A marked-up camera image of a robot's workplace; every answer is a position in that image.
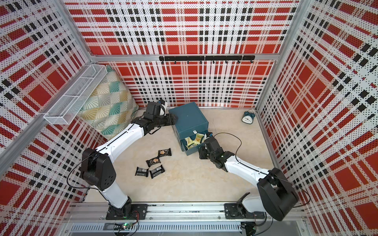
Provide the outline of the black cookie packet barcode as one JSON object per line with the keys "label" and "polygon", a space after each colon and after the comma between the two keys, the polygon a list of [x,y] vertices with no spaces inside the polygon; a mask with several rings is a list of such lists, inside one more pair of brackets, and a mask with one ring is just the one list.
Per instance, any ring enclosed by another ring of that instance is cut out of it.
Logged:
{"label": "black cookie packet barcode", "polygon": [[135,176],[148,177],[149,176],[149,169],[137,167],[136,172],[135,172]]}
{"label": "black cookie packet barcode", "polygon": [[165,172],[165,169],[162,165],[160,165],[159,167],[152,169],[149,172],[150,172],[151,179],[154,179],[155,177],[163,174]]}

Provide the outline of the teal drawer cabinet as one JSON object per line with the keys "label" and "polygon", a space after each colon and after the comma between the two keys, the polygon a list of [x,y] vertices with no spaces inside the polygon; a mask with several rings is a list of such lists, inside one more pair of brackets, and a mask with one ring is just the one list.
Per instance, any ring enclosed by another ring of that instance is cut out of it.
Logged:
{"label": "teal drawer cabinet", "polygon": [[174,134],[179,142],[182,152],[187,156],[198,152],[202,146],[189,146],[187,139],[195,140],[197,134],[205,135],[208,132],[209,122],[195,102],[191,102],[169,110],[169,114],[177,117],[173,125]]}

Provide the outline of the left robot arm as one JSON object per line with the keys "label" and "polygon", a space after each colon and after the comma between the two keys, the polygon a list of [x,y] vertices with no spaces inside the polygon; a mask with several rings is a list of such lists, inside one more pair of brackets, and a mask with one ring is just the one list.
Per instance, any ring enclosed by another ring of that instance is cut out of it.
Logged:
{"label": "left robot arm", "polygon": [[174,125],[178,118],[166,113],[164,100],[149,102],[141,117],[134,118],[118,135],[96,149],[87,148],[82,155],[80,178],[104,197],[117,216],[127,216],[131,211],[131,198],[123,193],[116,182],[115,160],[135,141],[155,128]]}

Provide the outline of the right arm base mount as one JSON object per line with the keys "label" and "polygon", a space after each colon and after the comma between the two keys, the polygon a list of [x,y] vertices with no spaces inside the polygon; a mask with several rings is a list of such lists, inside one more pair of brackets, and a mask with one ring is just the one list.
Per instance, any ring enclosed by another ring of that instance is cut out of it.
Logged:
{"label": "right arm base mount", "polygon": [[224,212],[226,219],[264,219],[263,211],[249,212],[242,204],[242,201],[250,196],[251,193],[245,193],[236,203],[224,204]]}

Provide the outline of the green cookie packet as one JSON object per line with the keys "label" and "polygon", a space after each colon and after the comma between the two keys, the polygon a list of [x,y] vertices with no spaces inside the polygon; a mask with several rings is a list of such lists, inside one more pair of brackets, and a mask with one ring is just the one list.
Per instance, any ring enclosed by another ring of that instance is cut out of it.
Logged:
{"label": "green cookie packet", "polygon": [[187,145],[189,145],[190,143],[195,143],[195,141],[193,141],[190,137],[185,138],[185,141],[187,142]]}
{"label": "green cookie packet", "polygon": [[198,143],[198,144],[201,144],[203,139],[204,139],[204,134],[201,134],[201,133],[197,133],[196,134],[196,137],[194,139],[194,142]]}
{"label": "green cookie packet", "polygon": [[188,149],[191,149],[191,148],[194,148],[196,146],[200,145],[199,143],[190,143],[189,145],[187,145],[187,148]]}

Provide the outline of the black cookie packet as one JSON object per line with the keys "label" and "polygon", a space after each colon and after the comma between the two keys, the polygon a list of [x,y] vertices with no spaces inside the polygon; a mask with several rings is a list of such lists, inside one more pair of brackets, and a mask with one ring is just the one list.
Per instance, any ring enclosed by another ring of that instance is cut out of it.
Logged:
{"label": "black cookie packet", "polygon": [[158,151],[158,158],[165,157],[165,156],[172,156],[171,148],[168,149],[162,149]]}
{"label": "black cookie packet", "polygon": [[160,161],[160,158],[159,157],[155,157],[155,158],[152,158],[152,159],[149,159],[149,160],[146,160],[146,163],[148,165],[148,167],[152,167],[153,165],[156,165],[156,164],[160,164],[161,161]]}

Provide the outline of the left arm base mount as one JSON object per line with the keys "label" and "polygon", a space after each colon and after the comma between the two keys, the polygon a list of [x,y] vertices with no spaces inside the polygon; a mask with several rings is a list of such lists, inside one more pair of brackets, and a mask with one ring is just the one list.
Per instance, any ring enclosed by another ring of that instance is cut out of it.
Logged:
{"label": "left arm base mount", "polygon": [[126,220],[136,217],[137,220],[144,220],[146,218],[148,205],[147,204],[126,204],[122,208],[109,206],[106,220]]}

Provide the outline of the teal drawer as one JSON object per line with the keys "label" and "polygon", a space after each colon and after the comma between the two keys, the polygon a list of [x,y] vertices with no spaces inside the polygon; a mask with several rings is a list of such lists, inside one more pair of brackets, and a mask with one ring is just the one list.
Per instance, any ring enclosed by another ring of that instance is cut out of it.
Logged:
{"label": "teal drawer", "polygon": [[204,146],[204,141],[213,136],[212,132],[196,133],[193,136],[180,140],[182,151],[186,156],[192,155]]}

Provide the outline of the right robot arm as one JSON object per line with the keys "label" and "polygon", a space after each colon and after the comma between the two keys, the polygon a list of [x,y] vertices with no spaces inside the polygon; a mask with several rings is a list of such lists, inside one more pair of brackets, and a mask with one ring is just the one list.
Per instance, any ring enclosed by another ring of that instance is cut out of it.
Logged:
{"label": "right robot arm", "polygon": [[259,197],[245,193],[229,209],[229,218],[253,218],[255,212],[264,212],[277,221],[282,221],[299,201],[293,184],[281,170],[254,166],[230,151],[224,151],[215,137],[207,138],[199,148],[199,158],[210,160],[218,169],[241,177],[254,185]]}

